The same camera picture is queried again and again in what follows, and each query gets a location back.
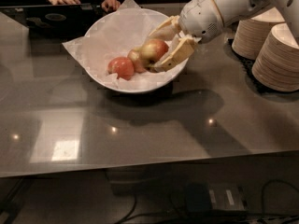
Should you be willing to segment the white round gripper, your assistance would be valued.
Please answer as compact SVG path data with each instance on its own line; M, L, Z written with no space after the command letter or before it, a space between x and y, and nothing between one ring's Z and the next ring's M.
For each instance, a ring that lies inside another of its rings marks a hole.
M181 29L187 36L177 35ZM208 43L220 35L222 29L223 21L214 0L190 1L180 15L167 18L149 33L150 39L172 40L169 51L149 70L166 72L176 67L194 53L199 41Z

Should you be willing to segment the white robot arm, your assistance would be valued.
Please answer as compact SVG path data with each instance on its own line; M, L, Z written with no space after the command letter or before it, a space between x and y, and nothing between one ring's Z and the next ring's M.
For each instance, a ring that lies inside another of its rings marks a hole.
M207 43L231 24L276 8L294 38L299 38L299 0L191 0L180 14L168 18L150 38L174 40L176 46L151 68L157 72L174 68L189 58L198 43Z

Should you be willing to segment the person left hand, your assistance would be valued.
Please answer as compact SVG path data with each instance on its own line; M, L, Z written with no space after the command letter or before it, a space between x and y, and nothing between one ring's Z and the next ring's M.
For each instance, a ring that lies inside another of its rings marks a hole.
M118 0L105 0L101 4L101 8L106 12L116 11L120 7L121 3Z

